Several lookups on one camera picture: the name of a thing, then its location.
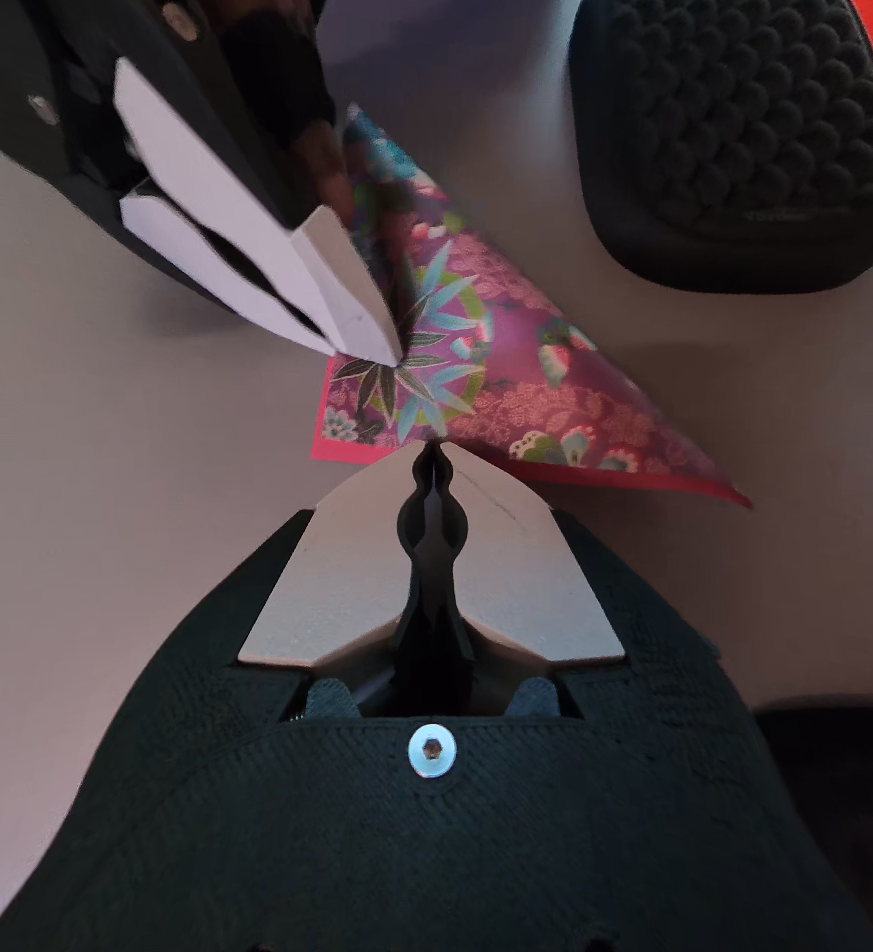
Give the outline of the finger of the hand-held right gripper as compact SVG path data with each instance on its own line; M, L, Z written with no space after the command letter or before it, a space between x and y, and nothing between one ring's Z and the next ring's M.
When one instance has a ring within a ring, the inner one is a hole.
M113 101L149 174L141 184L242 251L335 354L401 362L395 319L331 208L315 208L294 230L278 223L126 57L116 62Z
M222 305L279 337L327 355L335 348L263 272L226 239L190 218L154 184L119 201L122 224Z

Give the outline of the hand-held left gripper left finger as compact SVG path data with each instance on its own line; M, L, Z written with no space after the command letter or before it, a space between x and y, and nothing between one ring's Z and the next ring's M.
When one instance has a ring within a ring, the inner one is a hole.
M372 696L395 673L394 639L412 609L425 533L431 447L414 441L315 507L237 660L335 678Z

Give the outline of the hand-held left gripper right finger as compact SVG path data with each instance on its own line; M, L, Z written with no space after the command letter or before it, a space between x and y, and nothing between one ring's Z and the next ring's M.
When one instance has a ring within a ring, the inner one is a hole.
M473 695L530 677L613 665L626 651L551 507L449 442L436 446L442 577L473 655Z

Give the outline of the floral pink origami paper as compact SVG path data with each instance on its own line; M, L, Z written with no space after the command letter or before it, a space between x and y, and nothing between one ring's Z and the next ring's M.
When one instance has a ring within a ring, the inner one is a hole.
M330 359L311 458L365 466L442 440L527 481L752 508L357 105L343 144L356 200L350 237L391 307L404 356L395 367Z

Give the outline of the black bumpy seat cushion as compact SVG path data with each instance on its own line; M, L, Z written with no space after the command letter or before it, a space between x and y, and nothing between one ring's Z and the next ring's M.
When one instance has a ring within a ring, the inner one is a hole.
M873 267L873 49L851 2L581 2L569 80L585 210L631 273L800 294Z

